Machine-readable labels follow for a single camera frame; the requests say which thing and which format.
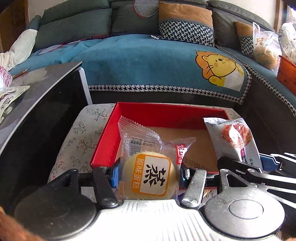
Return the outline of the white red snack packet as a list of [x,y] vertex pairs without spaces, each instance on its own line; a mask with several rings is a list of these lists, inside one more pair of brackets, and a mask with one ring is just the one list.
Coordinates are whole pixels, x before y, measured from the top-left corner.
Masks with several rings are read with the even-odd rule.
[[263,170],[258,148],[245,120],[203,118],[217,159],[227,157]]

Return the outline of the steamed cake clear packet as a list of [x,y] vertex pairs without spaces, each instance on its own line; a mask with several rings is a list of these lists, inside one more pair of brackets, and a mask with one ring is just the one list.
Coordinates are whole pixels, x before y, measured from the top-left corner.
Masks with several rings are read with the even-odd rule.
[[124,116],[118,121],[121,137],[120,200],[163,200],[178,195],[180,168],[195,137],[165,142],[158,133]]

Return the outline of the dark green sofa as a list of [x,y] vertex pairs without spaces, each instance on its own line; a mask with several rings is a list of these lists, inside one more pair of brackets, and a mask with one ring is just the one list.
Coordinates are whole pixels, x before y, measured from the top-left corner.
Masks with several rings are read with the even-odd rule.
[[[276,76],[221,47],[155,40],[149,35],[106,37],[108,1],[66,1],[31,23],[38,29],[32,54],[15,71],[81,62],[94,103],[167,102],[234,108],[249,125],[261,153],[295,152],[295,100]],[[242,86],[211,84],[196,63],[212,52],[243,70]]]

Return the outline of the floral tablecloth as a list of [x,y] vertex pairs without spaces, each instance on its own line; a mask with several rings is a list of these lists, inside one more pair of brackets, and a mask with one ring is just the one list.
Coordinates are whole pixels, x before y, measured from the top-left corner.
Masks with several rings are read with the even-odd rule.
[[[104,103],[88,105],[81,110],[63,142],[49,182],[69,169],[91,172],[91,158],[114,107],[114,103]],[[208,131],[199,130],[197,134],[196,142],[187,151],[183,163],[190,168],[216,171],[217,158]]]

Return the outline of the orange basket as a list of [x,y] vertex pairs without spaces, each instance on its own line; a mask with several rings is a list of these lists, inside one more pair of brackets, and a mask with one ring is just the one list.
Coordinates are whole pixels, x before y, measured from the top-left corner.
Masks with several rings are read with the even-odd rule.
[[296,65],[281,55],[277,80],[296,95]]

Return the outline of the black glossy side table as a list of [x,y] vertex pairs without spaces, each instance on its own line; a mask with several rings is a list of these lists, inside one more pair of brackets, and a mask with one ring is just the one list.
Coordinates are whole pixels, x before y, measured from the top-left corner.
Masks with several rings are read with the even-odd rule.
[[50,65],[18,77],[29,89],[1,123],[1,207],[47,183],[79,112],[92,103],[81,62]]

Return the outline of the white plastic bag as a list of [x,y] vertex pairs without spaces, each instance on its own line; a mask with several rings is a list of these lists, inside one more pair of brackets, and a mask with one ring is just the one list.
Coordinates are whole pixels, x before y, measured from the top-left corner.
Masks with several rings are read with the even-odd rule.
[[278,35],[272,31],[261,31],[260,26],[253,22],[253,57],[255,61],[277,73],[281,54]]

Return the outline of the white paper packet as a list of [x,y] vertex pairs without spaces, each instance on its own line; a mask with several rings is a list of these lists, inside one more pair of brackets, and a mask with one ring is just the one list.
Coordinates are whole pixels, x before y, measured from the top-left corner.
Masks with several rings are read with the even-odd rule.
[[13,110],[16,101],[30,86],[17,86],[1,89],[1,122]]

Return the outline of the brown houndstooth cushion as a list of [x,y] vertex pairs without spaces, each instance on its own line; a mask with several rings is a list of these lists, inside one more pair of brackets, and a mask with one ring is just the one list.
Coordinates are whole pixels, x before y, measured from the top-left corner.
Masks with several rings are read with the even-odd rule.
[[159,39],[213,47],[212,11],[189,4],[159,4]]
[[240,40],[242,54],[253,58],[253,27],[242,22],[234,22],[234,25]]

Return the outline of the round mesh racket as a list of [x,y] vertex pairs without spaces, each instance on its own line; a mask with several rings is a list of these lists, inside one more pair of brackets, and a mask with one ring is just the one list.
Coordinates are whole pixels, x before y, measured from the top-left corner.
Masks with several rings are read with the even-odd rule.
[[143,18],[154,16],[159,11],[159,0],[134,0],[135,13]]

